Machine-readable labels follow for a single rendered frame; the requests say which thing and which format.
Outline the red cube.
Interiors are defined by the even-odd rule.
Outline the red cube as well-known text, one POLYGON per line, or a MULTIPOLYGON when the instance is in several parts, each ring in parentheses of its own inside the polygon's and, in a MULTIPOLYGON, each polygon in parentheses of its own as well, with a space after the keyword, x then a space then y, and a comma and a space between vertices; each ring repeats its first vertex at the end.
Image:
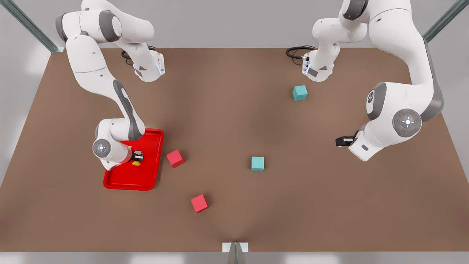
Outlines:
POLYGON ((181 152, 176 149, 173 152, 170 152, 166 155, 171 167, 176 168, 181 164, 184 164, 185 160, 183 159, 181 152))
POLYGON ((199 196, 192 198, 191 203, 196 213, 200 213, 204 211, 205 209, 209 208, 206 197, 203 194, 200 194, 199 196))

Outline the red rectangular tray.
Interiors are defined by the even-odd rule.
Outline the red rectangular tray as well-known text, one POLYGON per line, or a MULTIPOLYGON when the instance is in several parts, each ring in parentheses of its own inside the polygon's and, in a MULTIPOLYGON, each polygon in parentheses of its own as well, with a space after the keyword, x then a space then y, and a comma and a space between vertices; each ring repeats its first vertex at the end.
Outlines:
POLYGON ((139 166, 131 162, 119 165, 106 171, 103 185, 107 189, 148 191, 155 186, 162 154, 164 132, 159 129, 146 128, 141 139, 122 143, 134 150, 142 151, 144 158, 139 166))

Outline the silver frame post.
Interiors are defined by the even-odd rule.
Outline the silver frame post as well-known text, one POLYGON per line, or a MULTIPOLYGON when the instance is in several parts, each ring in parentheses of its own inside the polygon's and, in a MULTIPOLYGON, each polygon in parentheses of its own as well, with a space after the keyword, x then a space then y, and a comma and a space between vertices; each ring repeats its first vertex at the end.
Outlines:
POLYGON ((51 53, 62 53, 64 47, 57 47, 53 41, 26 15, 13 0, 0 0, 2 5, 20 24, 22 24, 51 53))
POLYGON ((226 264, 246 264, 245 252, 248 252, 248 242, 223 242, 222 252, 228 253, 226 264))
POLYGON ((432 25, 427 32, 424 33, 423 38, 429 43, 441 30, 444 29, 459 13, 469 5, 469 0, 456 0, 456 2, 449 7, 449 9, 432 25))

